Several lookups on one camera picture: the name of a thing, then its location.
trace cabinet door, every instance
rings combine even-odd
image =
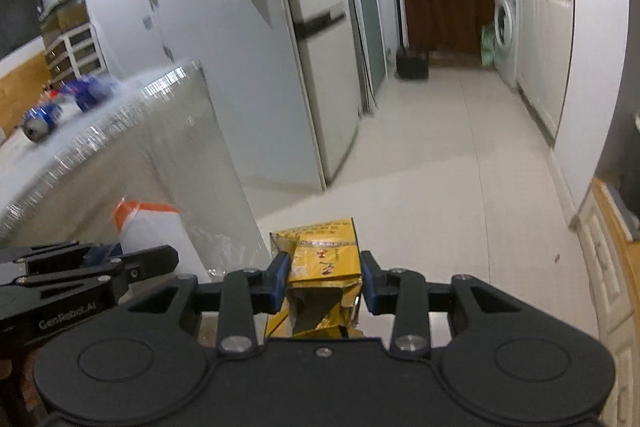
[[[581,246],[588,251],[585,258],[602,338],[603,332],[613,331],[629,317],[633,307],[616,245],[591,191],[579,216],[580,235],[585,242]]]
[[[629,317],[609,335],[607,347],[616,364],[616,382],[602,411],[602,421],[607,427],[638,427],[640,346],[633,317]]]
[[[574,0],[540,0],[543,32],[543,74],[538,111],[552,136],[558,132],[569,77]]]
[[[538,48],[538,0],[520,0],[520,42],[518,47],[518,85],[529,103],[538,105],[536,76],[540,68]]]

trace cardboard box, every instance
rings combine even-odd
[[[355,330],[362,278],[353,219],[271,232],[271,251],[292,256],[285,302],[268,337],[342,338]]]

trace washing machine door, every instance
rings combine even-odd
[[[511,4],[508,0],[497,0],[495,6],[495,41],[502,52],[506,52],[511,47],[514,33],[515,17]]]

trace white cabinet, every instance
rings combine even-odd
[[[520,42],[518,43],[518,85],[536,107],[539,103],[540,87],[536,81],[542,75],[540,42],[542,34],[538,17],[538,0],[520,0]]]
[[[604,216],[589,192],[580,210],[578,237],[589,271],[600,336],[618,327],[633,312],[616,245]]]
[[[616,213],[602,182],[594,181],[580,208],[578,237],[589,273],[600,341],[616,365],[616,380],[602,410],[606,427],[640,427],[639,311],[632,296],[638,291],[622,263],[637,255],[638,244],[626,243],[615,225]]]
[[[633,317],[629,317],[607,339],[616,364],[616,383],[602,411],[607,427],[632,427],[640,418],[638,340]]]
[[[558,132],[574,34],[574,0],[541,0],[544,28],[540,117],[552,136]]]
[[[574,0],[520,0],[518,84],[552,136],[558,132],[574,25]]]

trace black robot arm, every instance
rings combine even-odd
[[[598,341],[478,279],[429,283],[361,254],[380,339],[268,339],[254,314],[280,309],[289,256],[198,285],[180,276],[55,338],[34,379],[49,427],[267,425],[596,427],[614,381]],[[194,339],[219,311],[213,348]],[[431,345],[431,312],[452,341]]]

